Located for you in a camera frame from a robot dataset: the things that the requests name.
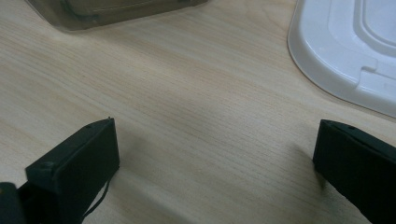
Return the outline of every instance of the wooden table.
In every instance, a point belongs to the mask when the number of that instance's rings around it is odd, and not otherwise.
[[[63,33],[0,0],[0,181],[90,122],[116,120],[121,168],[85,223],[366,223],[312,156],[321,119],[396,145],[395,119],[293,63],[295,0],[207,4]]]

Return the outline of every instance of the wood grain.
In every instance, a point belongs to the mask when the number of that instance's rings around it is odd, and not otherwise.
[[[114,117],[121,168],[85,223],[368,223],[312,155],[321,119],[396,145],[395,119],[311,83],[295,0],[211,0],[79,33],[0,0],[0,181]]]

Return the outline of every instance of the white plastic lid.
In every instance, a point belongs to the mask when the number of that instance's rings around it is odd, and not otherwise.
[[[323,90],[396,118],[395,0],[299,0],[288,41]]]

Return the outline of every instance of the light wood surface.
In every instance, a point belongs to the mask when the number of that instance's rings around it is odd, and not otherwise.
[[[121,168],[85,223],[367,223],[312,156],[321,119],[394,146],[395,119],[293,63],[295,0],[199,7],[62,33],[0,0],[0,181],[90,122],[116,120]]]

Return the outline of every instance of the white plastic container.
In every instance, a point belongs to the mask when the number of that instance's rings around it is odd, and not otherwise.
[[[300,0],[288,41],[323,90],[396,118],[395,0]]]

